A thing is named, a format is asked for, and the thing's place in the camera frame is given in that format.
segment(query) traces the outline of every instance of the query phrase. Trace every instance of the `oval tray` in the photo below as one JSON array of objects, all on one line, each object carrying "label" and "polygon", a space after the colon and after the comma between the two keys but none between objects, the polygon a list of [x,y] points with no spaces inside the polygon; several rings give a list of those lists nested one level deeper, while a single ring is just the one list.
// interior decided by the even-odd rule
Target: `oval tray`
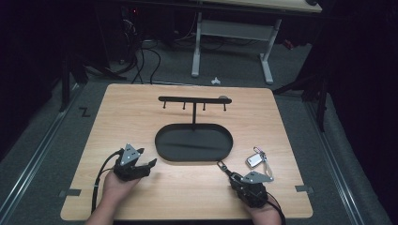
[{"label": "oval tray", "polygon": [[234,144],[231,133],[217,124],[171,124],[156,134],[159,155],[169,161],[219,161]]}]

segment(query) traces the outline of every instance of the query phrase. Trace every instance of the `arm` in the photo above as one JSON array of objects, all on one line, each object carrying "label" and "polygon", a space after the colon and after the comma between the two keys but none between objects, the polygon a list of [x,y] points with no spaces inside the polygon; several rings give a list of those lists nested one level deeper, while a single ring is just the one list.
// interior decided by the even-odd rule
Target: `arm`
[{"label": "arm", "polygon": [[[277,202],[268,196],[268,200],[277,205]],[[281,217],[279,216],[278,211],[270,204],[264,205],[262,208],[251,208],[245,204],[246,210],[252,216],[252,220],[254,225],[281,225]]]},{"label": "arm", "polygon": [[97,209],[85,222],[85,225],[112,225],[118,206],[138,184],[140,179],[121,181],[113,171],[108,172],[103,184],[102,199]]}]

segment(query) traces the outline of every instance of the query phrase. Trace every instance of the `light wood surface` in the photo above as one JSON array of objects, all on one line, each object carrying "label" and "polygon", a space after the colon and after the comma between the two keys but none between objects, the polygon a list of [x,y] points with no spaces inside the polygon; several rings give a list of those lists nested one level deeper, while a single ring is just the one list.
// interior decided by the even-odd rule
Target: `light wood surface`
[{"label": "light wood surface", "polygon": [[[166,109],[159,96],[218,98],[227,96],[226,106],[198,105],[197,123],[214,123],[227,128],[234,146],[223,161],[232,172],[246,175],[245,159],[254,146],[268,156],[275,181],[265,183],[282,206],[287,218],[309,218],[312,207],[305,192],[296,192],[303,182],[288,141],[272,92],[266,88],[168,86],[111,84],[99,108],[70,188],[81,189],[80,196],[68,196],[61,217],[85,220],[90,215],[93,184],[103,161],[130,143],[144,153],[143,165],[157,158],[151,174],[141,180],[118,211],[118,219],[241,219],[249,218],[240,199],[230,188],[227,175],[216,162],[170,162],[155,147],[159,129],[174,123],[191,123],[191,104],[169,102]],[[111,160],[106,168],[115,165]],[[264,173],[260,165],[255,169]]]},{"label": "light wood surface", "polygon": [[305,0],[202,0],[209,3],[233,4],[245,7],[271,8],[320,13],[322,8],[309,5]]}]

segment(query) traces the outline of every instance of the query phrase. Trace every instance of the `person's left hand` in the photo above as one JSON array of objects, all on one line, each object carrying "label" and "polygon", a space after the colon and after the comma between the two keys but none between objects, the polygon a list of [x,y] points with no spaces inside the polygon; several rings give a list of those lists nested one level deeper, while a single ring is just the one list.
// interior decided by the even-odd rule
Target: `person's left hand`
[{"label": "person's left hand", "polygon": [[111,202],[114,207],[118,207],[140,180],[122,181],[114,171],[109,171],[103,184],[102,199]]}]

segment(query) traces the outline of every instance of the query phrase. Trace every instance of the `keychain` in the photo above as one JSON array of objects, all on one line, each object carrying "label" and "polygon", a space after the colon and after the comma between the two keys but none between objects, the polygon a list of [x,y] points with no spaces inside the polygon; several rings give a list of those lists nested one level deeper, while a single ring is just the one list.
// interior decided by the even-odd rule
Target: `keychain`
[{"label": "keychain", "polygon": [[254,147],[253,151],[255,152],[254,155],[252,155],[251,157],[248,157],[246,159],[246,163],[249,165],[250,168],[255,168],[256,166],[258,166],[261,162],[264,162],[265,164],[265,174],[266,176],[269,177],[269,179],[272,181],[273,180],[273,176],[272,176],[272,170],[268,165],[268,160],[267,160],[267,156],[266,153],[261,150],[261,148],[259,147]]}]

